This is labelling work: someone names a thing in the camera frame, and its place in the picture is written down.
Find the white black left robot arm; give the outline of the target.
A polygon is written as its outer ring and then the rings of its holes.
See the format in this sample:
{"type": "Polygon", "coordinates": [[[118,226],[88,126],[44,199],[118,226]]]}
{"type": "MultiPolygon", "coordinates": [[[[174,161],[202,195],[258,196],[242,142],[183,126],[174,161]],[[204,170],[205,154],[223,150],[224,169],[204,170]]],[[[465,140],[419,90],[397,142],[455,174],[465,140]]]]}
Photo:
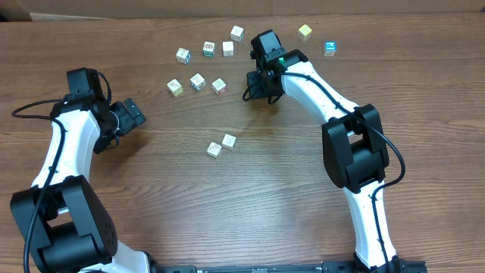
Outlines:
{"type": "Polygon", "coordinates": [[[67,72],[69,92],[53,99],[45,119],[52,140],[28,190],[10,208],[24,238],[23,269],[41,272],[157,272],[146,252],[117,238],[111,216],[89,184],[92,155],[146,121],[132,99],[112,102],[105,76],[92,68],[67,72]]]}

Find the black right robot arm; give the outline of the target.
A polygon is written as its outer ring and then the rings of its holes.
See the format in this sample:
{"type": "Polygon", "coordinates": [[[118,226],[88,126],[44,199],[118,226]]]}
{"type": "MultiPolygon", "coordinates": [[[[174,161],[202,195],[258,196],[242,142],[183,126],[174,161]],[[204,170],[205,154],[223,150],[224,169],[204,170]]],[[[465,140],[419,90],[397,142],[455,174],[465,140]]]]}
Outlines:
{"type": "Polygon", "coordinates": [[[397,272],[383,205],[388,151],[395,146],[383,134],[379,112],[341,96],[302,52],[285,50],[273,30],[258,34],[251,46],[256,69],[247,74],[243,99],[273,104],[288,95],[321,125],[324,168],[346,195],[355,231],[355,260],[347,269],[397,272]]]}

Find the yellow letter wooden block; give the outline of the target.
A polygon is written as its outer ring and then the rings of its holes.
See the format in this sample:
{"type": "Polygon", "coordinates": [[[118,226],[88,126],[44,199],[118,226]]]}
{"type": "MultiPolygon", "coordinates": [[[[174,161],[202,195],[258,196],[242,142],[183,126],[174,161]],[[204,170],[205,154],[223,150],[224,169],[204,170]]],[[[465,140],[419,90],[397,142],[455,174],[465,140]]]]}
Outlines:
{"type": "Polygon", "coordinates": [[[167,88],[173,96],[178,96],[183,91],[183,87],[177,79],[172,79],[170,82],[168,82],[167,88]]]}

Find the red edged bee block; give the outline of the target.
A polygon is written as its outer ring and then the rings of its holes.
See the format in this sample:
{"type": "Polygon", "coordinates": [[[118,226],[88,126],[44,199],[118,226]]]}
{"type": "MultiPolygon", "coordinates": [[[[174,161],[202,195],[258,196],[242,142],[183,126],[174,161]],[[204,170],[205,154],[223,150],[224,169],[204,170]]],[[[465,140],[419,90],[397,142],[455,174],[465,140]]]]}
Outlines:
{"type": "Polygon", "coordinates": [[[216,79],[211,84],[211,87],[218,96],[221,96],[227,91],[227,85],[221,78],[216,79]]]}

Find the white block near arm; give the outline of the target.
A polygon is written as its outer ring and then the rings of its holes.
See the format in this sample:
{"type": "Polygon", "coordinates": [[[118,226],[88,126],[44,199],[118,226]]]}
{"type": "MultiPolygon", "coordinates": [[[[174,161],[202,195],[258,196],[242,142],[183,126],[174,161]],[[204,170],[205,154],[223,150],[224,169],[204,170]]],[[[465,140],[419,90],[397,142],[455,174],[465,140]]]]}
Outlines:
{"type": "Polygon", "coordinates": [[[199,91],[205,86],[205,79],[201,74],[195,74],[190,78],[190,83],[195,90],[199,91]]]}

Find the red elephant wooden block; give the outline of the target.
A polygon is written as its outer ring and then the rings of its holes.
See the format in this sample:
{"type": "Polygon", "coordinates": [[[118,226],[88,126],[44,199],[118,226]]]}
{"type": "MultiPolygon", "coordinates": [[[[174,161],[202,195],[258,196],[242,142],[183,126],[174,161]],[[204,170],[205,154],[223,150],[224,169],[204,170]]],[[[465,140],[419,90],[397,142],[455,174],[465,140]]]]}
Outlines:
{"type": "Polygon", "coordinates": [[[225,134],[221,144],[224,148],[229,149],[229,150],[233,150],[235,143],[236,143],[236,137],[235,136],[225,134]]]}

